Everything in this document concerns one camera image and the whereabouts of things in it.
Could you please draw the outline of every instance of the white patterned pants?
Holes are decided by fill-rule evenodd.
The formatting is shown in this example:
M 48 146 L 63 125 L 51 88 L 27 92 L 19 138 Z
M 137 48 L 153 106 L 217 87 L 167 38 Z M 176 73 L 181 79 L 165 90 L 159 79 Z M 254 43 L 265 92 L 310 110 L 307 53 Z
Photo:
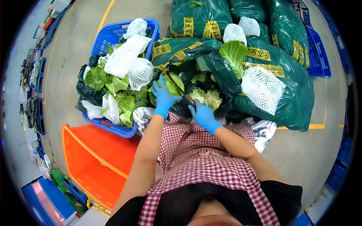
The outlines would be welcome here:
M 143 135 L 149 124 L 155 109 L 150 107 L 139 107 L 133 112 L 133 120 L 136 122 L 137 129 Z M 225 124 L 225 119 L 217 120 L 221 124 Z M 273 137 L 277 124 L 273 121 L 262 120 L 257 117 L 249 117 L 244 119 L 254 132 L 255 148 L 261 153 L 269 140 Z

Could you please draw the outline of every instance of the checkered apron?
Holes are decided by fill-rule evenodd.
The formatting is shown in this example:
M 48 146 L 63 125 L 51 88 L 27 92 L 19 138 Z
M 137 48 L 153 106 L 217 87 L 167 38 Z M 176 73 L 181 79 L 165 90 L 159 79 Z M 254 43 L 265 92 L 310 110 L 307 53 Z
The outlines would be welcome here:
M 160 166 L 164 177 L 155 181 L 143 205 L 139 226 L 153 225 L 161 195 L 188 184 L 209 182 L 233 190 L 247 191 L 263 225 L 279 225 L 276 214 L 260 187 L 253 167 L 242 159 L 232 158 L 216 137 L 196 123 L 169 112 L 164 123 Z M 254 144 L 254 133 L 246 122 L 226 128 Z

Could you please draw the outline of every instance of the black shirt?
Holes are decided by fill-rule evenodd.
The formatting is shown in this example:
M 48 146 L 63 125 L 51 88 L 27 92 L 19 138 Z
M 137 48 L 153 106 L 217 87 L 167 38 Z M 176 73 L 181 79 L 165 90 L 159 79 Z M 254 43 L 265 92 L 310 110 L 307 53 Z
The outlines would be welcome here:
M 268 198 L 281 225 L 298 214 L 303 189 L 267 180 L 261 188 Z M 106 226 L 137 225 L 146 197 L 134 197 L 112 216 Z M 262 225 L 256 209 L 246 191 L 232 190 L 208 182 L 189 184 L 161 195 L 154 225 L 186 226 L 195 215 L 203 200 L 220 202 L 243 225 Z

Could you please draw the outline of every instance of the blue nitrile glove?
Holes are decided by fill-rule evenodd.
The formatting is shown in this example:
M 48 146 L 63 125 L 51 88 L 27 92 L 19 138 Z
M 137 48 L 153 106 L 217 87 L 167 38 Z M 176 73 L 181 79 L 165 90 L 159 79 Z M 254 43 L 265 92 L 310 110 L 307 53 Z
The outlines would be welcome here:
M 192 117 L 194 118 L 195 122 L 199 126 L 204 128 L 211 136 L 214 135 L 215 130 L 221 127 L 222 124 L 218 123 L 215 120 L 211 108 L 200 103 L 198 99 L 195 99 L 194 101 L 196 105 L 196 112 L 193 106 L 191 105 L 188 106 L 191 111 Z
M 153 81 L 152 93 L 156 96 L 156 109 L 154 114 L 162 115 L 165 120 L 167 118 L 168 109 L 172 107 L 172 105 L 176 101 L 182 100 L 182 96 L 173 96 L 167 90 L 165 81 L 163 80 L 163 75 L 160 74 L 160 85 L 156 81 Z

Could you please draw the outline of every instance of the gray floor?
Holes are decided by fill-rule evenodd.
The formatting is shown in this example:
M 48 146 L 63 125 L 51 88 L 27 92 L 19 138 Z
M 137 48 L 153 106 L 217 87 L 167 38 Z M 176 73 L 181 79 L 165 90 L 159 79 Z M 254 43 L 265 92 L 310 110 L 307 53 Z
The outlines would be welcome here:
M 87 124 L 74 108 L 79 97 L 75 86 L 79 69 L 88 61 L 109 2 L 77 0 L 65 14 L 53 42 L 43 54 L 48 60 L 43 93 L 40 95 L 46 102 L 43 108 L 47 135 L 42 137 L 42 142 L 46 152 L 54 154 L 56 163 L 64 172 L 66 166 L 61 126 Z M 324 128 L 310 129 L 304 133 L 278 129 L 262 155 L 280 171 L 288 183 L 303 187 L 302 204 L 307 207 L 320 194 L 336 159 L 342 138 L 343 128 L 340 124 L 344 122 L 347 87 L 346 75 L 326 20 L 310 0 L 304 2 L 309 8 L 312 26 L 322 39 L 332 71 L 332 78 L 314 79 L 315 106 L 311 123 Z M 116 0 L 103 25 L 151 17 L 159 21 L 163 37 L 170 23 L 171 3 L 171 0 Z

